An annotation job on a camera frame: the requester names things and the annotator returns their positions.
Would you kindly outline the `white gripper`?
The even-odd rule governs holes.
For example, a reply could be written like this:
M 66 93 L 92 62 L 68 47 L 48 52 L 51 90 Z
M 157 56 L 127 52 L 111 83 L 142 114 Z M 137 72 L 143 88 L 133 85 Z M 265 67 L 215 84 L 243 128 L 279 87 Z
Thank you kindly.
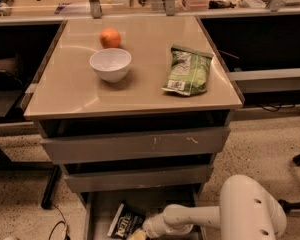
M 137 229 L 127 240 L 147 240 L 159 238 L 162 236 L 181 236 L 186 235 L 193 229 L 192 225 L 171 226 L 164 220 L 162 213 L 148 217 L 142 229 Z

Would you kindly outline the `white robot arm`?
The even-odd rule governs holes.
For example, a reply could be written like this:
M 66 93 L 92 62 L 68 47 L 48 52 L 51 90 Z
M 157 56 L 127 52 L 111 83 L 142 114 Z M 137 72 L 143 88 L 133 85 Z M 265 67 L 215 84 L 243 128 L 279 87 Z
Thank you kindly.
M 221 240 L 277 240 L 286 230 L 287 218 L 279 202 L 257 181 L 233 175 L 222 185 L 218 206 L 168 205 L 148 217 L 128 240 L 182 236 L 193 226 L 219 228 Z

